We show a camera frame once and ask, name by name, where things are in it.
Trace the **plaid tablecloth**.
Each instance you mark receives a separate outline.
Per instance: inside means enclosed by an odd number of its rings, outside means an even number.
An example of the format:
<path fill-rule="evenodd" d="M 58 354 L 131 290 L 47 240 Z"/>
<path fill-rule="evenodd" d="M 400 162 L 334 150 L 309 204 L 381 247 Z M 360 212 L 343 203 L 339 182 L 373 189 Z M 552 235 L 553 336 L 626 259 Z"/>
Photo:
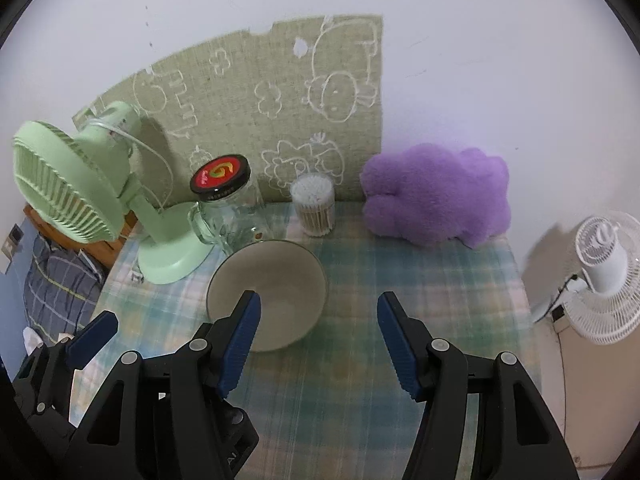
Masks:
<path fill-rule="evenodd" d="M 376 322 L 393 292 L 434 337 L 467 354 L 514 353 L 530 377 L 539 356 L 524 285 L 508 241 L 429 248 L 372 235 L 357 203 L 341 203 L 333 231 L 309 237 L 293 208 L 270 206 L 277 237 L 308 248 L 328 279 L 314 329 L 278 351 L 253 353 L 230 394 L 259 436 L 244 479 L 398 479 L 423 408 L 400 388 Z"/>

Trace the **green patterned wall mat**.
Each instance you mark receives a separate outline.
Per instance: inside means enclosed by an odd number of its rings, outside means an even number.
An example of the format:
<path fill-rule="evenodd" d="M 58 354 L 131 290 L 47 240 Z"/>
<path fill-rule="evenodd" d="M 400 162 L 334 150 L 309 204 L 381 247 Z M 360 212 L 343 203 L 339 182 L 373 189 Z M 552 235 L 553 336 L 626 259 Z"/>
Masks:
<path fill-rule="evenodd" d="M 329 176 L 339 200 L 362 200 L 363 164 L 382 148 L 383 20 L 325 15 L 239 30 L 143 67 L 77 112 L 116 101 L 140 115 L 131 166 L 154 203 L 190 200 L 192 174 L 241 154 L 262 196 L 288 198 L 301 174 Z"/>

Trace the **white standing fan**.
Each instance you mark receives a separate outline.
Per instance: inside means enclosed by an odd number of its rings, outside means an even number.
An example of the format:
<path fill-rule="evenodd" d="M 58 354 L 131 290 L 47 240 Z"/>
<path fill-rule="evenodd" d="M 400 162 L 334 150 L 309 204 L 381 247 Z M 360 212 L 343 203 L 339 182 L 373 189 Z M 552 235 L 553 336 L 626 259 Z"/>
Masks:
<path fill-rule="evenodd" d="M 585 219 L 568 246 L 566 277 L 532 307 L 539 322 L 560 308 L 582 338 L 617 344 L 639 326 L 639 220 L 612 211 Z"/>

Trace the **cotton swab container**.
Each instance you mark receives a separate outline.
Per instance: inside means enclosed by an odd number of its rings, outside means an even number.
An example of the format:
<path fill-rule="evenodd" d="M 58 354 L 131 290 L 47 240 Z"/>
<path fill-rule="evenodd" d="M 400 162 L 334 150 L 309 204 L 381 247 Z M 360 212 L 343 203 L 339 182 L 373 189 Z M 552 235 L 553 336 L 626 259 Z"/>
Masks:
<path fill-rule="evenodd" d="M 325 174 L 302 174 L 291 185 L 291 200 L 303 231 L 313 237 L 329 234 L 335 223 L 333 181 Z"/>

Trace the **green desk fan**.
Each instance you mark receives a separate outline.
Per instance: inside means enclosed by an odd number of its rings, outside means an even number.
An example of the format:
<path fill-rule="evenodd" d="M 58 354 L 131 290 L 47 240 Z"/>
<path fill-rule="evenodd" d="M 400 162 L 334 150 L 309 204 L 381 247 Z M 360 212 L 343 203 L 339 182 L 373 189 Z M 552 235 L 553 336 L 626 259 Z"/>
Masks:
<path fill-rule="evenodd" d="M 144 229 L 137 263 L 145 281 L 175 283 L 195 271 L 213 247 L 192 230 L 181 203 L 155 208 L 130 167 L 142 120 L 122 101 L 90 116 L 74 136 L 28 120 L 13 137 L 15 183 L 44 221 L 81 244 L 114 242 L 130 212 Z"/>

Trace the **purple plush pillow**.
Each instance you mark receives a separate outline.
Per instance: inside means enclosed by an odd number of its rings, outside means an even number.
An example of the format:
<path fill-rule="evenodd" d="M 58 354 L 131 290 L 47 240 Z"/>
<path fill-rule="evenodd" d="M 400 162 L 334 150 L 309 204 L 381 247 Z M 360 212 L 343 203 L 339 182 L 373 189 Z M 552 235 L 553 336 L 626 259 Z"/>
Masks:
<path fill-rule="evenodd" d="M 509 169 L 478 148 L 420 144 L 378 154 L 362 167 L 363 222 L 373 234 L 431 246 L 456 238 L 469 248 L 510 228 Z"/>

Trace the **glass jar black lid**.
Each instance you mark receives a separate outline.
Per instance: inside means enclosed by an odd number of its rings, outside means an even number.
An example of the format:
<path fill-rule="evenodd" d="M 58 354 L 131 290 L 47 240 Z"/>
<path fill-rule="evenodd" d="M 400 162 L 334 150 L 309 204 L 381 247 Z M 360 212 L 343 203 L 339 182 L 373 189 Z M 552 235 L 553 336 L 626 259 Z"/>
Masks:
<path fill-rule="evenodd" d="M 202 243 L 230 256 L 272 237 L 262 193 L 245 156 L 228 154 L 206 162 L 191 177 L 190 189 L 196 202 L 188 220 Z"/>

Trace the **blue plaid cloth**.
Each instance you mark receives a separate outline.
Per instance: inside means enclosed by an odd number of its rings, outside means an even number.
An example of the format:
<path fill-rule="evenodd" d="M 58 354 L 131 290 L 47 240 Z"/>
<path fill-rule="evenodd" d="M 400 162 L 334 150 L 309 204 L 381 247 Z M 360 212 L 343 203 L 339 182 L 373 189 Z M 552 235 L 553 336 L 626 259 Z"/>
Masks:
<path fill-rule="evenodd" d="M 75 336 L 91 321 L 105 280 L 95 258 L 38 234 L 23 292 L 29 327 L 47 346 Z"/>

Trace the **floral ceramic bowl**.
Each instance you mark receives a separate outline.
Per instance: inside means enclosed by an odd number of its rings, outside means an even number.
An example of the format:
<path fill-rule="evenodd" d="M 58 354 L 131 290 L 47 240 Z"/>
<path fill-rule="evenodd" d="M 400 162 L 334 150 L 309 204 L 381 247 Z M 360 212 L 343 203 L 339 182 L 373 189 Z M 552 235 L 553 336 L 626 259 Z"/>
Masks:
<path fill-rule="evenodd" d="M 303 339 L 316 326 L 329 283 L 320 260 L 288 240 L 248 245 L 218 266 L 206 292 L 211 321 L 229 315 L 243 292 L 256 292 L 262 316 L 254 352 L 280 350 Z"/>

